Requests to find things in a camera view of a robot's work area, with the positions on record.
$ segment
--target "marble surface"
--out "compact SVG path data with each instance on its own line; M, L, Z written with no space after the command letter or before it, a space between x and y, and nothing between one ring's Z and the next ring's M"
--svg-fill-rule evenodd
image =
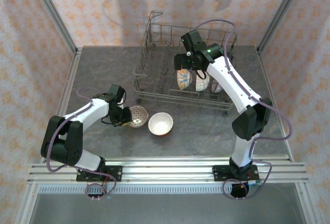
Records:
M75 91L81 87L95 88L86 91L92 97L98 91L107 92L112 84L127 91L127 106L137 105L132 87L133 70L139 53L138 47L84 47L75 76L67 113L86 104ZM260 64L252 46L234 48L236 70L261 96L269 96ZM152 135L147 124L134 129L129 126L113 127L95 122L84 133L84 149L105 158L156 157L156 156L230 156L235 148L236 136L232 121L238 116L233 108L229 115L223 111L192 106L167 104L142 100L149 117L157 112L167 112L174 120L173 130L164 137ZM263 135L281 136L274 113ZM287 153L284 142L259 141L255 154Z

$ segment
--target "cable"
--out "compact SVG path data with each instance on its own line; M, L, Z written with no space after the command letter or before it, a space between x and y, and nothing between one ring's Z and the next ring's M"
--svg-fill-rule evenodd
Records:
M101 185L104 185L108 181L109 177L106 177Z
M66 125L67 122L69 122L71 119L73 119L74 117L76 117L77 115L80 115L84 112L86 112L87 110L89 110L92 106L93 106L93 100L91 98L88 98L86 96L83 96L79 93L80 90L83 90L83 89L88 89L88 90L94 90L94 89L91 89L91 88L80 88L76 91L76 94L80 97L80 98L83 98L83 99L86 99L89 101L89 105L87 107L85 107L84 109L82 109L81 111L77 112L77 113L74 113L73 115L71 115L70 117L68 117L67 119L65 119L63 121L62 124L59 125L59 127L55 130L53 136L52 136L52 139L51 139L51 142L49 143L49 146L48 146L48 150L47 150L47 156L46 156L46 167L48 169L48 171L50 171L51 173L55 173L57 172L58 170L60 170L61 168L65 167L66 165L63 164L59 167L57 167L56 169L52 169L51 168L51 165L50 165L50 160L51 160L51 151L52 151L52 148L53 148L53 144L54 144L54 141L55 141L55 138L56 136L58 136L58 133L59 131L64 127L64 125ZM93 184L89 184L86 186L85 188L85 195L90 198L90 199L94 199L94 197L90 197L88 196L87 194L87 191L88 191L88 188L92 185L98 185L100 186L106 193L103 194L102 196L98 197L98 200L101 200L102 198L106 197L107 195L109 195L111 192L114 191L115 187L116 187L116 184L117 184L117 181L116 179L110 175L110 174L105 174L105 173L99 173L98 171L91 171L91 170L88 170L88 169L85 169L85 168L81 168L81 167L78 167L78 166L73 166L74 168L76 169L79 169L79 170L83 170L83 171L86 171L88 173L91 173L91 174L96 174L96 175L100 175L100 176L106 176L106 177L109 177L110 179L113 180L114 182L114 185L113 187L108 191L106 192L106 189L101 185L101 184L98 184L98 183L93 183Z
M108 122L103 121L103 119L105 119L106 117L109 117L109 114L107 114L107 115L105 115L104 117L101 118L101 123L106 124L106 125L113 125L113 123L111 123L111 122L108 123Z
M196 74L198 75L198 77L201 78L202 80L205 80L205 79L206 79L206 73L205 73L205 71L202 71L203 74L204 74L204 78L202 78L202 77L200 76L200 74L198 73L197 70L196 70L195 72L196 72Z
M232 29L232 31L230 32L230 34L229 34L229 36L227 37L227 39L226 39L226 41L225 41L225 44L224 44L224 57L225 57L225 63L226 63L227 69L229 70L228 73L230 73L230 75L232 76L232 78L234 79L234 81L238 84L238 86L240 86L241 89L242 89L242 90L243 90L243 91L244 91L244 92L245 92L245 93L246 93L246 94L247 94L252 100L254 100L255 102L259 103L260 105L262 105L262 106L264 106L264 107L266 107L266 108L268 108L268 109L274 111L275 113L277 113L279 116L281 116L281 117L287 122L287 124L288 124L288 126L289 126L289 134L288 134L286 137L275 138L275 137L260 136L260 137L256 137L256 138L253 139L253 142L252 142L251 147L250 147L250 152L249 152L249 158L250 158L250 160L251 160L252 162L255 162L255 163L263 163L263 164L267 164L267 165L270 166L269 171L268 171L268 173L267 173L267 175L266 175L266 177L265 177L263 183L261 184L260 188L259 188L255 193L253 193L252 195L247 196L247 197L235 198L235 197L233 197L233 196L228 195L227 193L225 193L225 191L224 191L224 187L225 187L225 184L226 184L227 182L229 182L229 181L236 181L236 182L237 182L237 180L236 180L236 179L227 179L226 181L223 182L223 184L222 184L222 192L224 193L224 195L225 195L226 197L228 197L228 198L230 198L230 199L233 199L233 200L244 200L244 199L249 199L249 198L254 197L255 195L257 195L257 194L260 192L260 190L264 187L264 185L265 185L266 181L268 180L269 175L270 175L270 173L271 173L271 171L272 171L272 168L273 168L273 165L272 165L272 163L270 163L270 162L266 162L266 161L260 161L260 160L254 160L254 159L252 159L252 153L253 153L253 150L254 150L254 147L255 147L255 144L256 144L257 140L265 139L265 140L273 140L273 141L284 141L284 140L286 140L286 139L288 139L288 138L290 138L290 137L292 136L292 134L293 134L293 126L292 126L292 123L291 123L291 121L289 120L289 118L288 118L288 117L287 117L282 111L280 111L280 110L278 110L278 109L276 109L276 108L274 108L274 107L272 107L272 106L270 106L270 105L267 105L267 104L261 102L259 99L255 98L254 96L252 96L252 95L250 94L250 92L249 92L249 91L248 91L248 90L247 90L247 89L246 89L246 88L240 83L240 81L239 81L239 80L237 79L237 77L234 75L234 72L230 69L229 59L227 58L227 45L228 45L228 41L229 41L230 37L233 35L233 33L234 33L235 30L236 30L236 26L235 26L235 24L234 24L233 22L231 22L231 21L228 21L228 20L223 20L223 19L212 19L212 20L208 20L208 21L205 21L205 22L199 24L198 26L195 27L195 29L198 29L200 26L202 26L202 25L204 25L204 24L206 24L206 23L209 23L209 22L226 22L226 23L229 23L229 24L231 24L231 25L233 26L233 29Z
M125 94L125 98L123 99L123 102L122 103L118 103L118 106L121 106L122 104L125 103L125 101L126 101L126 90L124 90L124 94Z

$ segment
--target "orange floral pattern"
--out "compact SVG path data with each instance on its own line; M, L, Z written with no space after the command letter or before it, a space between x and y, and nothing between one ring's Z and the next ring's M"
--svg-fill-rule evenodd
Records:
M0 216L13 223L72 54L41 0L0 0Z
M52 0L75 44L140 46L151 10L160 20L197 25L224 18L238 26L239 44L258 45L282 0ZM224 30L228 26L213 27Z
M330 0L294 0L262 56L277 106L293 123L290 146L297 161L307 162L324 223L330 220L329 14Z

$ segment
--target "white robotic arm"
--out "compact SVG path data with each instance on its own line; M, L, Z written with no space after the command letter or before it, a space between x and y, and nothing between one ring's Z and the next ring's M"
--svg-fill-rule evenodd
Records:
M243 78L236 72L232 64L229 62L230 70L236 75L240 83L250 90L250 93L255 98L261 99L260 95L254 92L249 85L243 80ZM246 107L254 106L257 104L256 101L252 100L242 90L242 88L235 82L232 76L228 73L228 69L223 56L215 59L214 63L210 63L207 68L207 73L212 76L226 91L229 97L232 99L237 112L242 114L246 111ZM244 167L251 162L249 158L250 147L254 138L260 136L259 133L255 134L249 141L236 136L235 150L232 154L232 160L238 167Z
M47 157L51 146L50 159L66 165L102 172L104 159L83 149L83 133L100 118L109 117L114 126L121 126L131 121L131 112L124 107L125 90L112 85L108 93L99 94L91 103L64 117L53 116L48 123L41 155ZM53 139L53 134L65 122Z
M183 35L181 39L187 54L178 54L174 57L175 70L188 68L207 72L226 91L240 114L232 124L237 137L235 151L229 163L236 168L238 173L243 173L251 165L249 157L251 144L263 131L270 115L270 110L255 100L268 105L272 103L268 98L262 100L261 96L249 87L230 61L225 60L222 48L218 44L207 46L197 30Z

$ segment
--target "metal wire basket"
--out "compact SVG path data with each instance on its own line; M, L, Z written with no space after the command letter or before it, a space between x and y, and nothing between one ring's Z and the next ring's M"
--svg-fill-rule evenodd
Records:
M211 92L212 77L206 90L196 92L196 74L192 72L193 82L187 89L179 89L173 60L176 54L186 52L180 37L192 31L193 28L153 22L153 19L160 15L162 15L161 11L150 13L143 45L134 69L133 88L137 99L215 108L228 113L233 102L225 91L217 94ZM207 45L217 43L222 47L229 35L229 32L204 28L199 28L199 32ZM231 56L231 50L236 41L237 34L234 34L227 46L228 57Z

